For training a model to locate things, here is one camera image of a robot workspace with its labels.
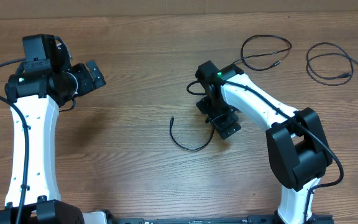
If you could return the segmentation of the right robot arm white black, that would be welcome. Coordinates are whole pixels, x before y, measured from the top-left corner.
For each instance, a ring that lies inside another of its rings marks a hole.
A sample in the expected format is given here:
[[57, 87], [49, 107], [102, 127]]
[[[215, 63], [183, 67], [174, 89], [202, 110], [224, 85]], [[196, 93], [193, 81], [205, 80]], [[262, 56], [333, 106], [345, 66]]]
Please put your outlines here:
[[195, 77], [205, 90], [196, 105], [223, 139], [241, 128], [236, 111], [265, 131], [270, 167], [282, 185], [282, 196], [274, 215], [249, 216], [248, 223], [333, 223], [332, 216], [311, 211], [310, 189], [333, 161], [317, 113], [277, 101], [235, 65], [220, 70], [207, 61]]

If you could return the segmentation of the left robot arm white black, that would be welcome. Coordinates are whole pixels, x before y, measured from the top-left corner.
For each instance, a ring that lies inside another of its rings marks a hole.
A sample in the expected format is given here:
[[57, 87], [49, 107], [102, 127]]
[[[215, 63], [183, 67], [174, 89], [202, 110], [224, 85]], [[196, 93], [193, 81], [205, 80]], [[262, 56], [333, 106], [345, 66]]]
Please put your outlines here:
[[67, 102], [105, 86], [95, 61], [72, 65], [61, 38], [22, 39], [25, 57], [5, 84], [1, 101], [14, 122], [12, 175], [0, 223], [112, 223], [107, 210], [82, 212], [62, 202], [55, 172], [55, 130]]

